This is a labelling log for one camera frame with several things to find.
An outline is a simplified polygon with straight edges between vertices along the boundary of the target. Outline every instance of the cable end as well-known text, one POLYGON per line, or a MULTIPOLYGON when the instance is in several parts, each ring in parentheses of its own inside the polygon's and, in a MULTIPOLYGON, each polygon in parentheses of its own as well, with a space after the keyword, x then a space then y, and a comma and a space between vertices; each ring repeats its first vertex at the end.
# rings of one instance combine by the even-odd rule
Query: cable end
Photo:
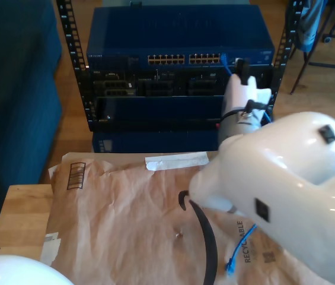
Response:
POLYGON ((226 271, 226 274, 229 276, 229 277, 232 277, 234 275, 234 263, 233 263, 233 259, 231 258, 229 260, 229 262, 225 265, 225 271, 226 271))

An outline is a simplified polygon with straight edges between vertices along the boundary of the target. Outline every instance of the network switch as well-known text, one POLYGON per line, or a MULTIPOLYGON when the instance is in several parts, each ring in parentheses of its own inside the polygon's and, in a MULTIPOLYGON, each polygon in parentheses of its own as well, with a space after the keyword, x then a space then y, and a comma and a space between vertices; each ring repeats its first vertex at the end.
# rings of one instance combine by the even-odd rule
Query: network switch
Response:
POLYGON ((116 129, 133 120, 155 129, 218 120, 223 64, 234 70, 236 58, 247 59, 267 88, 273 54, 258 6, 96 8, 87 49, 96 118, 116 129))
POLYGON ((274 45, 256 5, 96 8, 88 41, 92 74, 216 68, 220 57, 270 65, 274 45))

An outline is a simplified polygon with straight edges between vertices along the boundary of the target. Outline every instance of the blue ethernet cable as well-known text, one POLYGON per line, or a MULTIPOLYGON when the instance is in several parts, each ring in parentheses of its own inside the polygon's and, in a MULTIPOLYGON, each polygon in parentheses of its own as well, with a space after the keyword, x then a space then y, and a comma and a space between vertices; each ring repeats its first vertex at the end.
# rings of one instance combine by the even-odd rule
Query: blue ethernet cable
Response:
POLYGON ((236 248, 234 249, 233 255, 232 257, 229 259, 229 262, 226 264, 225 266, 225 271, 226 273, 228 273, 229 276, 233 276, 235 268, 236 268, 236 256, 238 253, 238 250, 241 247, 241 244, 243 244, 245 242, 245 240, 251 235, 251 233, 253 232, 254 229, 256 229, 257 225, 254 224, 250 230, 243 236, 243 238, 239 241, 238 245, 236 246, 236 248))

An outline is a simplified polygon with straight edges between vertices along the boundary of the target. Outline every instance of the black rack rail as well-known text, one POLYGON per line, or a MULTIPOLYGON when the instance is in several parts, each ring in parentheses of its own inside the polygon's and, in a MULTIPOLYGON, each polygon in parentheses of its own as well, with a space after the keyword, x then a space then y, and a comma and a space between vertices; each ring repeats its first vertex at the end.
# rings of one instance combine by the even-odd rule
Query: black rack rail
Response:
MULTIPOLYGON (((94 80, 91 78, 89 67, 86 66, 84 61, 72 2, 71 0, 56 0, 56 3, 58 5, 59 16, 62 22, 63 32, 65 34, 88 126, 91 131, 98 131, 98 129, 100 129, 98 128, 100 122, 98 121, 95 113, 93 89, 94 80)), ((271 82, 268 85, 272 90, 272 98, 269 102, 271 109, 273 108, 277 98, 302 10, 302 1, 289 0, 286 9, 285 26, 283 28, 282 37, 280 38, 279 47, 273 65, 272 76, 269 77, 269 80, 271 78, 271 82)))

